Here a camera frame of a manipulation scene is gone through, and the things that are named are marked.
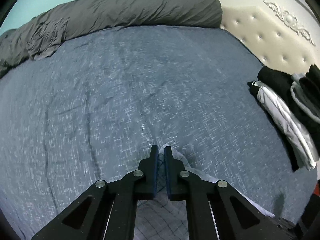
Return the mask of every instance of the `metal screw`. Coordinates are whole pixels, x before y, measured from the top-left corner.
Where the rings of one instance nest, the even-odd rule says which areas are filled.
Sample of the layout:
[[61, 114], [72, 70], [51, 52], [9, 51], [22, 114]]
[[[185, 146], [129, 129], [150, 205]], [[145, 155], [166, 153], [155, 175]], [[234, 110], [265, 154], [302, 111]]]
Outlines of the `metal screw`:
[[190, 175], [189, 171], [181, 171], [180, 176], [181, 177], [188, 177]]
[[228, 183], [226, 181], [224, 181], [224, 180], [219, 180], [218, 181], [218, 186], [219, 187], [226, 187], [226, 186], [228, 186]]
[[105, 184], [106, 184], [106, 183], [105, 183], [103, 180], [98, 180], [98, 181], [96, 182], [96, 187], [104, 187]]
[[134, 171], [133, 175], [134, 175], [135, 177], [141, 177], [141, 176], [143, 175], [143, 171], [136, 170], [136, 171]]

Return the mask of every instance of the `black object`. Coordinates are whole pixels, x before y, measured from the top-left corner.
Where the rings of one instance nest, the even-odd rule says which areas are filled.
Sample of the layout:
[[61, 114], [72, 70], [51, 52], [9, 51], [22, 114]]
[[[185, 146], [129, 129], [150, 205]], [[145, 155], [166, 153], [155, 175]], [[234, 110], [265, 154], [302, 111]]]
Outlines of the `black object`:
[[[297, 226], [264, 216], [226, 181], [212, 183], [186, 171], [182, 161], [173, 159], [171, 147], [164, 149], [164, 158], [168, 198], [186, 201], [190, 240], [298, 239]], [[156, 195], [157, 162], [153, 145], [138, 170], [111, 183], [98, 180], [32, 240], [133, 239], [137, 199]], [[319, 220], [320, 213], [302, 240], [319, 234]]]

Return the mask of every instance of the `headboard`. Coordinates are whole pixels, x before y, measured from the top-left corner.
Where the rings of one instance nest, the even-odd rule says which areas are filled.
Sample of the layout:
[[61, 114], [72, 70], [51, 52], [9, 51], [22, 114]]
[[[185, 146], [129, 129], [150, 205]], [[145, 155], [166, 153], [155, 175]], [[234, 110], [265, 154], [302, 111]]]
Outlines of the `headboard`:
[[320, 67], [320, 24], [304, 0], [219, 0], [222, 29], [266, 66], [287, 73]]

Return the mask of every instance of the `headboard trim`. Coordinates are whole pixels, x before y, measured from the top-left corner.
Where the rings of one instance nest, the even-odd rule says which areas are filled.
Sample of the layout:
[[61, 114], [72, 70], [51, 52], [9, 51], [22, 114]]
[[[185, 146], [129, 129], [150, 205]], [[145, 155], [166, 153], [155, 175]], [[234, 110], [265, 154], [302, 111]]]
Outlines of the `headboard trim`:
[[263, 1], [271, 10], [276, 13], [276, 16], [289, 28], [294, 30], [298, 35], [301, 33], [301, 36], [309, 41], [313, 46], [316, 44], [312, 41], [311, 35], [308, 30], [305, 29], [302, 25], [299, 25], [297, 18], [289, 13], [287, 10], [282, 11], [281, 7], [276, 5], [276, 3]]

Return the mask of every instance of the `bed sheet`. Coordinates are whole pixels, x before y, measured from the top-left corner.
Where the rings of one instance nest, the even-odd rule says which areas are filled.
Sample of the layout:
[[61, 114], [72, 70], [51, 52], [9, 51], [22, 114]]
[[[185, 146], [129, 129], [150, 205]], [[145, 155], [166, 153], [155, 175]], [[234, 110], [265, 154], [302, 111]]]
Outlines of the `bed sheet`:
[[115, 27], [65, 42], [0, 80], [0, 208], [22, 239], [152, 144], [296, 222], [316, 170], [293, 172], [248, 91], [260, 61], [225, 30]]

